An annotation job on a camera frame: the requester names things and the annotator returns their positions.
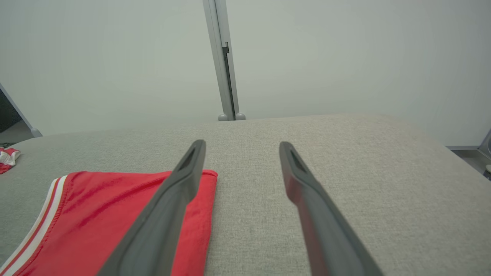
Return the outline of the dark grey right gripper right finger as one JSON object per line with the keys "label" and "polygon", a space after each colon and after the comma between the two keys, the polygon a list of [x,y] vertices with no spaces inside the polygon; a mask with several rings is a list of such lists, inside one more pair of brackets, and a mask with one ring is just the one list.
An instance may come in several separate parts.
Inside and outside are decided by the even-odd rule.
{"label": "dark grey right gripper right finger", "polygon": [[295,147],[279,155],[288,199],[297,207],[313,276],[381,276],[382,270]]}

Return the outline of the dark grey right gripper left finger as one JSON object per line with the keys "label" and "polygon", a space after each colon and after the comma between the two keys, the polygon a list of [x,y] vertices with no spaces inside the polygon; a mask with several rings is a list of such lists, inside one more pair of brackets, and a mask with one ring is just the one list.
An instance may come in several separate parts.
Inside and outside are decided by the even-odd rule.
{"label": "dark grey right gripper left finger", "polygon": [[206,155],[195,140],[136,218],[100,276],[169,276],[186,207],[198,194]]}

